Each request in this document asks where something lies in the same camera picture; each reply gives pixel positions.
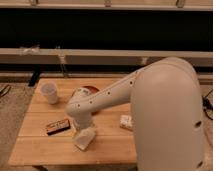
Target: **white cup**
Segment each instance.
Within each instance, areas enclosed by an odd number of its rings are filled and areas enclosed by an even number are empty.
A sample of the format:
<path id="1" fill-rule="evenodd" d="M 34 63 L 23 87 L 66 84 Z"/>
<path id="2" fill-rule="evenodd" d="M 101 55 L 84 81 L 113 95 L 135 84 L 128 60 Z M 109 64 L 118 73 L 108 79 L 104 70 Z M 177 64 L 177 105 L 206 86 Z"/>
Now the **white cup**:
<path id="1" fill-rule="evenodd" d="M 49 104 L 58 102 L 57 87 L 54 83 L 45 83 L 41 85 L 40 92 L 47 99 Z"/>

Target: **black wall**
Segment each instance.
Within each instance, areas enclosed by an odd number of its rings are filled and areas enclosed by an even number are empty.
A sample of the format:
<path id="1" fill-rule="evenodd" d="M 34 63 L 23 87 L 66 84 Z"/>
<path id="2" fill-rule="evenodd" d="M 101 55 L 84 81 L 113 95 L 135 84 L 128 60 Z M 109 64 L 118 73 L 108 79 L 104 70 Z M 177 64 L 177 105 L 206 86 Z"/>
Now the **black wall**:
<path id="1" fill-rule="evenodd" d="M 213 51 L 213 12 L 0 9 L 0 48 Z"/>

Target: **black cable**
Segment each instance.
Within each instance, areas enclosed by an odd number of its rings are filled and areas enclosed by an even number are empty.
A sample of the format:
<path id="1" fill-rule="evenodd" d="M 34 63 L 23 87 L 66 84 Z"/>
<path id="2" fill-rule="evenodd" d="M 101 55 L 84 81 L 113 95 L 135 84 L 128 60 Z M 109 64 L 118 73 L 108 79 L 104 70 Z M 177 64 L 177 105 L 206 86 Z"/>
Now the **black cable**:
<path id="1" fill-rule="evenodd" d="M 210 100 L 207 98 L 212 92 L 213 92 L 213 89 L 210 92 L 208 92 L 205 97 L 203 97 L 203 111 L 204 111 L 206 117 L 213 121 L 213 117 L 211 117 L 208 113 L 208 110 L 213 111 L 213 106 L 212 106 Z"/>
<path id="2" fill-rule="evenodd" d="M 205 96 L 205 98 L 207 98 L 211 93 L 213 92 L 213 89 L 207 93 L 207 95 Z"/>
<path id="3" fill-rule="evenodd" d="M 10 90 L 11 90 L 11 86 L 9 84 L 7 84 L 6 86 L 4 86 L 0 90 L 0 98 L 4 97 L 6 94 L 8 94 Z"/>
<path id="4" fill-rule="evenodd" d="M 206 109 L 204 109 L 203 111 L 204 111 L 206 117 L 207 117 L 208 119 L 210 119 L 210 120 L 213 121 L 213 117 L 211 117 L 211 116 L 208 114 L 208 112 L 206 111 Z"/>

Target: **table leg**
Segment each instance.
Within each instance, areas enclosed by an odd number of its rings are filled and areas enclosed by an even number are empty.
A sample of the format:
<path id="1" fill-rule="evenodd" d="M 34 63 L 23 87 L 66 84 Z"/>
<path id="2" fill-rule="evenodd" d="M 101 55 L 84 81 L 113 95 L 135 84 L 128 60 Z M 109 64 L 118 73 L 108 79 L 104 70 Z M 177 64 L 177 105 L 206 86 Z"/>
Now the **table leg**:
<path id="1" fill-rule="evenodd" d="M 33 166 L 38 171 L 48 171 L 44 166 Z"/>

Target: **small box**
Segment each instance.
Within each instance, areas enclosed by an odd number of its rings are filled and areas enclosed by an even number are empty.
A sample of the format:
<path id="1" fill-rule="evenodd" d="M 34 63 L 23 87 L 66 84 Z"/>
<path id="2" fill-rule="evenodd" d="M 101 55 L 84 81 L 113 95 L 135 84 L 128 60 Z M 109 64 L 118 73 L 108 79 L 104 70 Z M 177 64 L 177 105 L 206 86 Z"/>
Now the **small box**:
<path id="1" fill-rule="evenodd" d="M 121 115 L 120 127 L 132 131 L 133 130 L 132 117 L 129 115 Z"/>
<path id="2" fill-rule="evenodd" d="M 48 135 L 56 134 L 67 129 L 70 129 L 69 119 L 63 119 L 46 126 L 46 131 Z"/>

